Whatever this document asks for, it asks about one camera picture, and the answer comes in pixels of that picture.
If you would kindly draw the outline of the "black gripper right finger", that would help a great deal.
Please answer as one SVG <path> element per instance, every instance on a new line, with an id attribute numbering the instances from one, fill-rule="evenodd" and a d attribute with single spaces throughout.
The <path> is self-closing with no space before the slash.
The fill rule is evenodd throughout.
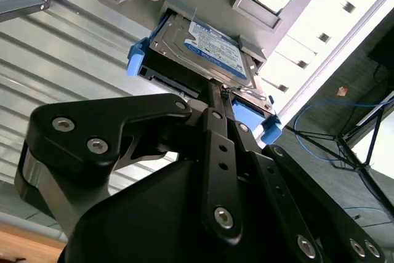
<path id="1" fill-rule="evenodd" d="M 242 164 L 263 190 L 279 235 L 278 262 L 385 262 L 379 245 L 282 148 L 259 148 L 251 131 L 235 120 L 237 95 L 223 90 L 223 107 Z"/>

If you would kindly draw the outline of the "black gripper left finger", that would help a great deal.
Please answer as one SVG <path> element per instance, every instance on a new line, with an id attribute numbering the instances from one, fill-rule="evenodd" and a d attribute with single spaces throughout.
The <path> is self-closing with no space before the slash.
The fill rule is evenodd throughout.
<path id="1" fill-rule="evenodd" d="M 18 165 L 27 202 L 44 205 L 73 234 L 88 210 L 178 161 L 202 172 L 201 220 L 214 239 L 242 235 L 236 152 L 223 89 L 192 102 L 174 94 L 43 105 L 30 117 Z"/>

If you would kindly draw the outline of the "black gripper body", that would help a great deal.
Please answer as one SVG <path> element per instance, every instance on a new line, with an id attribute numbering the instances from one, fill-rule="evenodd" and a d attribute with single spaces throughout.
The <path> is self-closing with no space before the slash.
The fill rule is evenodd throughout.
<path id="1" fill-rule="evenodd" d="M 202 172 L 178 161 L 88 210 L 65 262 L 295 262 L 260 186 L 240 180 L 243 235 L 218 242 L 201 220 Z"/>

